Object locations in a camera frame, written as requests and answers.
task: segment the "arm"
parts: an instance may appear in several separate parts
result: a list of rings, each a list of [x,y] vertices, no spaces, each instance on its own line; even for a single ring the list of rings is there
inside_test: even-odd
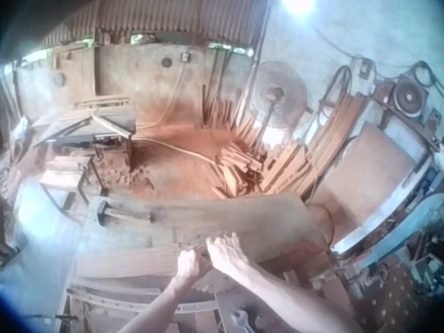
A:
[[[364,332],[344,311],[251,263],[236,234],[207,240],[213,266],[260,297],[282,320],[303,333]]]
[[[178,274],[168,287],[142,313],[126,324],[119,333],[163,333],[167,330],[180,299],[202,278],[211,264],[201,249],[182,251],[178,259]]]

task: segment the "light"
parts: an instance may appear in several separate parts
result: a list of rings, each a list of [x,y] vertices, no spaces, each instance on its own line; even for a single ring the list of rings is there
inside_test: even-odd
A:
[[[314,11],[314,0],[282,0],[285,8],[294,16],[304,18]]]

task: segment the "fan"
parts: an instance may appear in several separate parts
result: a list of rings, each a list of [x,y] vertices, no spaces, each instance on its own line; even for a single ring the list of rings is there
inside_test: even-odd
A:
[[[417,118],[421,115],[428,96],[429,92],[426,89],[406,76],[399,78],[393,92],[396,108],[408,118]]]
[[[269,115],[269,94],[282,91],[282,98],[273,105]],[[307,88],[298,72],[283,62],[263,62],[257,68],[257,75],[249,110],[258,121],[266,122],[272,128],[295,126],[307,108]]]

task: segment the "hammer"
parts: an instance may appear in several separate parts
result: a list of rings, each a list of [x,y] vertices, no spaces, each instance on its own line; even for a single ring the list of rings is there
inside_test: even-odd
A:
[[[105,216],[137,224],[146,224],[147,222],[154,223],[155,221],[155,215],[153,212],[134,213],[115,210],[110,207],[106,200],[102,200],[97,209],[97,221],[99,221],[99,224],[103,227],[107,224],[105,223]]]

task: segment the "sawdust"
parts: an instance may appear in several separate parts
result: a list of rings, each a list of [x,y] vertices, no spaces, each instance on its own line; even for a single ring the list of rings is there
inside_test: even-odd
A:
[[[238,142],[224,130],[196,130],[185,126],[167,126],[138,133],[179,148],[215,158],[221,147]],[[132,170],[121,154],[105,155],[95,160],[103,185],[111,193],[130,192],[144,200],[217,199],[205,175],[204,161],[151,142],[132,142]]]
[[[226,130],[195,129],[191,126],[162,126],[139,131],[134,139],[149,137],[178,148],[214,159],[229,142],[243,144],[234,134]]]

